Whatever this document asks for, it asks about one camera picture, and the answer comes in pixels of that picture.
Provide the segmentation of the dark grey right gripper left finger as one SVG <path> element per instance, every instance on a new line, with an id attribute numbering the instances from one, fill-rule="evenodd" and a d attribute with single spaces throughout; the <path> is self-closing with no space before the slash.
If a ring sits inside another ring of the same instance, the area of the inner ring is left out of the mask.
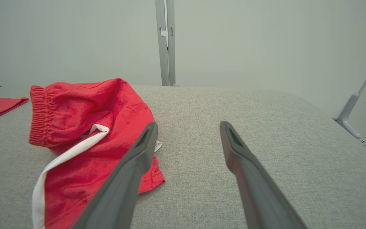
<path id="1" fill-rule="evenodd" d="M 72 225 L 73 229 L 130 228 L 141 178 L 151 168 L 157 137 L 157 123 L 149 123 Z"/>

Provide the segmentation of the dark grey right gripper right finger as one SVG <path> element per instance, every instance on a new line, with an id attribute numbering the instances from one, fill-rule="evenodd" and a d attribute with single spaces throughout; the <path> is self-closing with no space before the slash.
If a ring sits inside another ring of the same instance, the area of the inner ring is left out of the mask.
<path id="1" fill-rule="evenodd" d="M 220 123 L 228 169 L 238 183 L 249 229 L 305 229 L 306 225 L 234 127 Z"/>

